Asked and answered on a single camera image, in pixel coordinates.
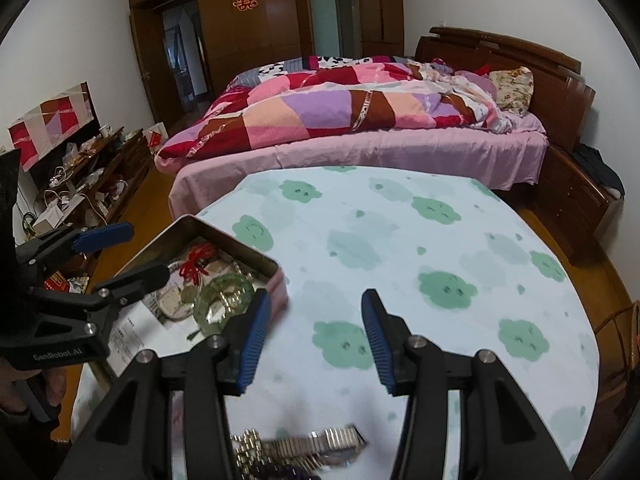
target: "finger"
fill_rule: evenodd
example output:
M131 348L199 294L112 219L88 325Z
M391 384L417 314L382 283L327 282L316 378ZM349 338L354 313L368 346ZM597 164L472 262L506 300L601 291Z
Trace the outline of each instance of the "finger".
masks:
M39 373L40 370L30 370L29 372L16 370L6 359L0 358L0 384L29 379Z
M51 406L59 405L66 394L66 368L51 368L44 370L42 374L47 382L49 404Z
M0 409L7 413L22 413L27 409L12 383L0 383Z

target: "patchwork quilt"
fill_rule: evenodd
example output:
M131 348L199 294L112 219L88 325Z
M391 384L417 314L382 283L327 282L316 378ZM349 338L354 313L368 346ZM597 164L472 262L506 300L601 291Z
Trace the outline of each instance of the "patchwork quilt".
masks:
M158 169L177 173L196 160L361 131L511 130L491 96L466 77L398 61L299 58L245 72L162 147Z

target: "television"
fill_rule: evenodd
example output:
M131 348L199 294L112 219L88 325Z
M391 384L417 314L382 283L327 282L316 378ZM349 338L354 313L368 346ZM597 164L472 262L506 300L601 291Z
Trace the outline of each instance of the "television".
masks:
M100 123L87 83L79 84L47 100L9 126L20 166L38 189L49 187L56 168L62 166L66 145L80 145L98 135Z

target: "red string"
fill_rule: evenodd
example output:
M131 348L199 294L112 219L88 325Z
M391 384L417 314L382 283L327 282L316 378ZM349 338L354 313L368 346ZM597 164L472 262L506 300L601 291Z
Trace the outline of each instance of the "red string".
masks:
M209 275L203 264L206 264L216 253L216 248L208 242L197 246L191 251L187 261L180 267L180 277L183 278L186 283L193 282L194 285L199 285L200 274L202 273L205 276Z

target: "chinese character decoration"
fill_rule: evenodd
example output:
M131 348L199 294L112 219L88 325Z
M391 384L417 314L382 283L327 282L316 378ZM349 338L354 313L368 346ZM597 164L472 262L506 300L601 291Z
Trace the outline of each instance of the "chinese character decoration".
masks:
M234 7L238 10L249 10L258 6L257 0L236 0Z

